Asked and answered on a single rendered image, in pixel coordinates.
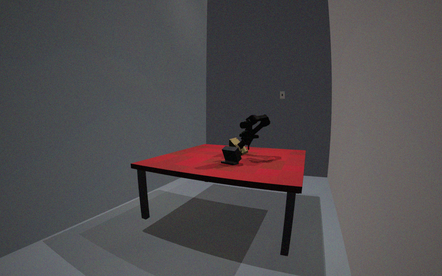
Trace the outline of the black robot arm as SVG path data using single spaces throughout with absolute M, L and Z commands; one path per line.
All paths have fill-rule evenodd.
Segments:
M 241 128 L 252 128 L 252 125 L 256 124 L 257 121 L 261 121 L 260 124 L 257 125 L 257 127 L 255 127 L 252 130 L 253 135 L 256 134 L 261 128 L 266 127 L 266 126 L 268 126 L 270 124 L 270 120 L 269 120 L 269 117 L 267 115 L 260 115 L 258 117 L 256 115 L 251 115 L 246 120 L 247 121 L 244 121 L 244 122 L 240 123 L 240 127 Z M 248 135 L 251 135 L 249 129 L 242 132 L 241 142 L 238 143 L 238 146 L 240 148 L 243 148 L 245 145 L 247 145 L 247 141 L 246 141 L 246 139 L 244 139 L 244 136 L 248 136 Z

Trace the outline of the grey flat panel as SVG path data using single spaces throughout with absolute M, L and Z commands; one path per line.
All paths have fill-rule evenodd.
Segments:
M 225 161 L 221 161 L 221 164 L 228 164 L 232 166 L 239 164 L 239 161 L 241 160 L 241 154 L 238 147 L 225 146 L 222 149 L 222 152 Z

